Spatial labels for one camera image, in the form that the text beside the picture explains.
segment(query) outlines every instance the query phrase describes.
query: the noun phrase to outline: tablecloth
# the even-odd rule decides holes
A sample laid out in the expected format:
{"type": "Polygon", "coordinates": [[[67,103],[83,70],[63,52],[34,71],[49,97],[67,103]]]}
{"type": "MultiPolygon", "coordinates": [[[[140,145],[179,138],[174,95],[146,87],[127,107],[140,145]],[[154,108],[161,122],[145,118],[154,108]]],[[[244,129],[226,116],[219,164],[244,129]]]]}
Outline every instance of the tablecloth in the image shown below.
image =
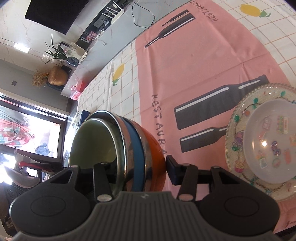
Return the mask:
{"type": "MultiPolygon", "coordinates": [[[[233,109],[265,83],[296,86],[296,11],[284,0],[193,0],[156,22],[92,80],[78,112],[135,120],[165,155],[200,169],[227,169],[233,109]]],[[[164,190],[178,187],[167,178],[164,190]]],[[[198,199],[207,194],[198,188],[198,199]]],[[[296,223],[296,198],[279,203],[275,232],[296,223]]]]}

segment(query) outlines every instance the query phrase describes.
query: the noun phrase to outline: orange bowl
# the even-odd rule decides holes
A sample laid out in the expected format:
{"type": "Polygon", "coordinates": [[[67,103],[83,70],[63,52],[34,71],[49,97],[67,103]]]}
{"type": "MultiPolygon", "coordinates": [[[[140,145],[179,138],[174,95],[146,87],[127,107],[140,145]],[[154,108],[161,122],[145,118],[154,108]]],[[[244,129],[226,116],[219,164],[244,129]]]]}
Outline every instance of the orange bowl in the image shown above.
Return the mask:
{"type": "Polygon", "coordinates": [[[165,185],[166,166],[163,151],[157,140],[141,127],[150,146],[152,156],[152,180],[150,191],[162,191],[165,185]]]}

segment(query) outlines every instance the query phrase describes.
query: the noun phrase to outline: lemon print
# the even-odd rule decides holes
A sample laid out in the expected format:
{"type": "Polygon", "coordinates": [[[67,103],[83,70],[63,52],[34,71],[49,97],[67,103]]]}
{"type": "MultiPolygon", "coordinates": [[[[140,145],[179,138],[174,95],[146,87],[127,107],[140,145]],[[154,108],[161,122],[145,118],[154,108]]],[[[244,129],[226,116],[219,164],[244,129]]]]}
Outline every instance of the lemon print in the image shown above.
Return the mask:
{"type": "Polygon", "coordinates": [[[117,70],[115,71],[115,73],[113,75],[113,79],[112,79],[113,86],[118,84],[117,82],[118,82],[120,76],[122,75],[123,71],[124,71],[124,64],[120,65],[117,68],[117,70]]]}
{"type": "Polygon", "coordinates": [[[252,6],[252,5],[248,5],[248,4],[242,4],[239,9],[244,14],[254,16],[254,17],[269,17],[270,16],[270,13],[267,15],[267,13],[264,10],[262,12],[260,12],[259,8],[252,6]]]}

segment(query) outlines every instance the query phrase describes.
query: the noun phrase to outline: television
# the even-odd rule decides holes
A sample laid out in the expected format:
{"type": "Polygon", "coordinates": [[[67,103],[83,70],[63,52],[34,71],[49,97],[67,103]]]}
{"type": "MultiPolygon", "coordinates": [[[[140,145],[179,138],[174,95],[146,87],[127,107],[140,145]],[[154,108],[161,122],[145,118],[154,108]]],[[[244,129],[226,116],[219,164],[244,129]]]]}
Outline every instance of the television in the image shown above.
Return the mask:
{"type": "Polygon", "coordinates": [[[26,19],[66,34],[89,0],[32,0],[26,19]]]}

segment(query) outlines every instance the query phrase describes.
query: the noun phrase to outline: black cable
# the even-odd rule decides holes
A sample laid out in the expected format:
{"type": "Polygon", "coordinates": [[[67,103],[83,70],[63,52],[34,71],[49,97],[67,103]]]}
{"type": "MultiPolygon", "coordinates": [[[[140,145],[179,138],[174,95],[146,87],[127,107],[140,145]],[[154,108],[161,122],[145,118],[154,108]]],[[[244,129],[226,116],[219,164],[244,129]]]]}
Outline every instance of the black cable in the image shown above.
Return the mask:
{"type": "MultiPolygon", "coordinates": [[[[135,2],[133,2],[133,3],[136,4],[136,5],[138,5],[139,7],[143,8],[143,9],[146,9],[146,8],[140,6],[139,4],[135,3],[135,2]]],[[[146,9],[146,10],[149,11],[149,12],[153,15],[153,17],[154,17],[154,19],[153,19],[153,21],[152,21],[152,23],[151,23],[151,25],[150,25],[150,27],[151,27],[152,24],[153,24],[153,22],[154,22],[154,20],[155,20],[155,15],[154,15],[150,10],[148,10],[148,9],[146,9]]],[[[131,14],[133,15],[133,5],[131,5],[131,14]]],[[[133,23],[134,23],[136,26],[138,26],[138,27],[141,27],[141,28],[147,28],[147,27],[144,27],[144,26],[137,25],[136,22],[135,22],[135,16],[134,16],[134,15],[133,15],[133,23]]]]}

